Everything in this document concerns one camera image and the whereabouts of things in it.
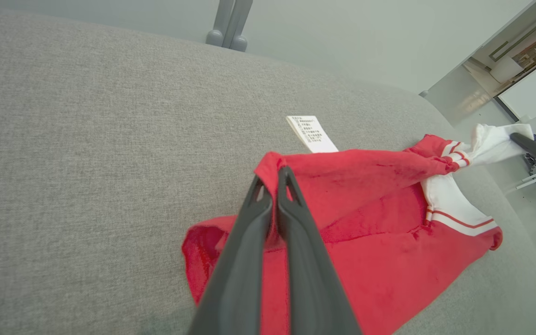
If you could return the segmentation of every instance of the gray floor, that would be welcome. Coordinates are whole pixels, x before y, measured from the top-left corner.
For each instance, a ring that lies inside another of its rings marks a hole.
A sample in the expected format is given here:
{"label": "gray floor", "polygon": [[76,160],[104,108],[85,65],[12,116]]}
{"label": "gray floor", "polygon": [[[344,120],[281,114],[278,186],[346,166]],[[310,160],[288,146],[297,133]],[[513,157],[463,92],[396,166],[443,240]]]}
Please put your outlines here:
{"label": "gray floor", "polygon": [[[513,123],[506,112],[462,66],[445,76],[429,90],[426,99],[446,117],[456,129],[456,139],[467,141],[477,123],[501,126]],[[523,159],[514,157],[487,166],[504,195],[527,228],[536,246],[536,184],[515,189],[528,176]],[[536,301],[531,301],[536,310]],[[536,313],[523,319],[521,334],[536,334]]]}

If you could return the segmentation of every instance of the white planter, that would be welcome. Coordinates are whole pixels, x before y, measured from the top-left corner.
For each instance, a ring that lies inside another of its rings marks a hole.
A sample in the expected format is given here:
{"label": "white planter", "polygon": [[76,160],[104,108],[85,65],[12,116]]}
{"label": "white planter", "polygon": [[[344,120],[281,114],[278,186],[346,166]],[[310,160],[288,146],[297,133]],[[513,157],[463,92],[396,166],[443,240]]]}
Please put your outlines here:
{"label": "white planter", "polygon": [[510,57],[503,57],[496,63],[496,66],[494,66],[489,74],[491,74],[491,76],[498,82],[505,83],[523,70],[524,68],[518,65],[518,63]]}

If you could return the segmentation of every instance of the white tag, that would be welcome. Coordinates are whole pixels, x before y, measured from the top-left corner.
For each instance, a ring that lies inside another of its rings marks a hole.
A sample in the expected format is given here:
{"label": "white tag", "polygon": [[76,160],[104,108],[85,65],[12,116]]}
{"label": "white tag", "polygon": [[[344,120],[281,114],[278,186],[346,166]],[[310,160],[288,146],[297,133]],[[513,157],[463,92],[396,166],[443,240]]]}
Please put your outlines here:
{"label": "white tag", "polygon": [[312,153],[335,153],[338,151],[317,121],[317,117],[287,116],[287,122]]}

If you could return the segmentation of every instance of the folded fabric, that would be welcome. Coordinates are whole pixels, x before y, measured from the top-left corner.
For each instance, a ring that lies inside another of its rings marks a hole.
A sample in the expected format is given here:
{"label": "folded fabric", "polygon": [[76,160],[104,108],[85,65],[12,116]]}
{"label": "folded fabric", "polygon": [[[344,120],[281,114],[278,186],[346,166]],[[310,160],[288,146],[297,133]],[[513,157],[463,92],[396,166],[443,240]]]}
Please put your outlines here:
{"label": "folded fabric", "polygon": [[[426,135],[400,152],[268,153],[255,173],[276,201],[277,172],[291,167],[360,327],[390,334],[500,246],[500,227],[468,202],[451,172],[523,153],[509,140],[514,131],[532,138],[528,125],[479,125],[472,147]],[[181,249],[196,303],[234,222],[210,219],[187,232]],[[262,334],[287,334],[287,251],[274,222],[265,247]]]}

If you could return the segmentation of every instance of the red fabric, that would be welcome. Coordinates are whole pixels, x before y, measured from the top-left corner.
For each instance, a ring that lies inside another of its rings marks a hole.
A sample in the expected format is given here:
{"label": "red fabric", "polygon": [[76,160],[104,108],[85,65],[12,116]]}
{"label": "red fabric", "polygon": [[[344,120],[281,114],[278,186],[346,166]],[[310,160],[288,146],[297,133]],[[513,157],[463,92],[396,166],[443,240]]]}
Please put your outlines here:
{"label": "red fabric", "polygon": [[[440,157],[449,143],[426,135],[401,152],[268,153],[255,170],[276,201],[277,171],[291,167],[366,334],[393,333],[501,241],[499,228],[471,237],[425,221],[419,182],[459,168]],[[196,304],[234,221],[215,218],[187,232],[181,249]],[[264,252],[261,328],[289,333],[287,252],[274,224]]]}

